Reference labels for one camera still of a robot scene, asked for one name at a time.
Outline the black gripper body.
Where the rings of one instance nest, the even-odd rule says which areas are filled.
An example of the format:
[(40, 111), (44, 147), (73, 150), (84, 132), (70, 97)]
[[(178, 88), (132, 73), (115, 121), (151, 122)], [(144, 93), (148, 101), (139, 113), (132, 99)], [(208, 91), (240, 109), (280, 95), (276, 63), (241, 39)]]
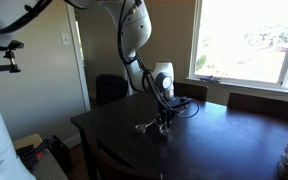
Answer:
[(159, 124), (170, 123), (175, 115), (175, 110), (162, 110), (157, 114), (157, 122)]

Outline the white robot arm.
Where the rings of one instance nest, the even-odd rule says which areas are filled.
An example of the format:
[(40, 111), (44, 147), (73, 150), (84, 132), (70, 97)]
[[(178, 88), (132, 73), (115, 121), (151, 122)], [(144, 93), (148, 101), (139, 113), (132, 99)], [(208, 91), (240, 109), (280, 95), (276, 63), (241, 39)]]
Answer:
[(31, 133), (47, 118), (72, 133), (63, 117), (82, 110), (74, 49), (60, 37), (70, 7), (109, 13), (133, 90), (152, 92), (162, 103), (174, 94), (169, 62), (152, 70), (140, 62), (138, 50), (152, 32), (145, 0), (0, 0), (0, 180), (36, 180), (16, 153), (14, 135)]

